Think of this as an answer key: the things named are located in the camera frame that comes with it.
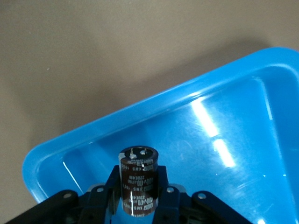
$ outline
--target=brown capacitor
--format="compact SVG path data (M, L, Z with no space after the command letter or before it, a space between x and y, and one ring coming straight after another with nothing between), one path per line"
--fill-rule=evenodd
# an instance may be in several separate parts
M155 211L158 203L158 152L147 146L134 146L119 154L123 210L143 217Z

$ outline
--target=metal screw head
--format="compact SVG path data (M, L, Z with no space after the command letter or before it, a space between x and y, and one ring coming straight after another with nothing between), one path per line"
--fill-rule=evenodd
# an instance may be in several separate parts
M97 192L98 192L98 193L103 192L103 191L104 191L103 188L98 188L98 189L97 189Z
M197 197L198 197L199 199L206 199L206 195L205 195L204 193L199 193L199 194L197 195Z
M69 198L71 196L71 193L64 194L64 199Z
M174 192L174 189L169 187L169 188L166 189L166 191L167 191L168 193L172 193L172 192Z

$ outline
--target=blue plastic tray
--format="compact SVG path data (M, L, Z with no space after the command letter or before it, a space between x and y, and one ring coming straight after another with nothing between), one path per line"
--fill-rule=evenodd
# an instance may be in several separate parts
M169 181L208 190L256 224L297 224L299 53L258 51L34 148L23 176L41 202L106 182L118 153L159 151ZM150 223L118 209L113 223Z

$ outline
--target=screw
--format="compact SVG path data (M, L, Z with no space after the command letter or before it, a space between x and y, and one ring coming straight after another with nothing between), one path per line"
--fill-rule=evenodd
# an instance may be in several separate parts
M174 189L173 189L173 188L167 188L166 191L167 191L168 193L172 193L172 192L174 191Z
M64 195L64 199L69 198L70 196L71 196L71 193L66 193L66 194Z
M197 195L197 197L198 197L199 199L206 199L206 195L205 195L204 193L199 193L199 194Z
M97 189L97 192L98 192L98 193L103 192L103 191L104 191L103 188L98 188L98 189Z

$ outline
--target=beige table surface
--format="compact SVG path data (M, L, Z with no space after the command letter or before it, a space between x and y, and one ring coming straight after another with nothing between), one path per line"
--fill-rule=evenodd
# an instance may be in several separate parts
M271 46L299 50L299 1L0 0L0 223L37 144Z

